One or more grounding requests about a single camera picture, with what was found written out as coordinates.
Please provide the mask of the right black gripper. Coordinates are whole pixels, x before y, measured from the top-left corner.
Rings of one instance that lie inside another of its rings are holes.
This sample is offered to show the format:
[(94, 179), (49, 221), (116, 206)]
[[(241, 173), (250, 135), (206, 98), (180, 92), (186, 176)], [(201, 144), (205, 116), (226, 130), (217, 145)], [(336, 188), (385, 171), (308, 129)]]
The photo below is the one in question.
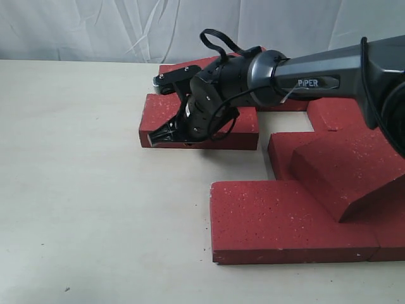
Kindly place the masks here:
[(237, 108), (205, 109), (193, 95), (188, 95), (167, 122), (148, 133), (151, 146), (159, 144), (193, 145), (207, 140), (221, 140), (231, 133), (240, 112)]

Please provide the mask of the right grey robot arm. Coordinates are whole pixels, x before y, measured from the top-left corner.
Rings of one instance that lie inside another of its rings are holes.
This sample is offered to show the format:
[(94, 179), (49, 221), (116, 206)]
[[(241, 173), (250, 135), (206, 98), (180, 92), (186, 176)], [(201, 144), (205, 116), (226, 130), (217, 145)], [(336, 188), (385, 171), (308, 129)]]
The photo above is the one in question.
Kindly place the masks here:
[(298, 58), (259, 46), (242, 49), (207, 28), (201, 42), (218, 53), (204, 68), (193, 65), (153, 79), (160, 95), (176, 94), (176, 114), (148, 133), (152, 146), (217, 141), (243, 106), (274, 107), (288, 99), (351, 98), (367, 128), (379, 129), (404, 154), (404, 37), (369, 41)]

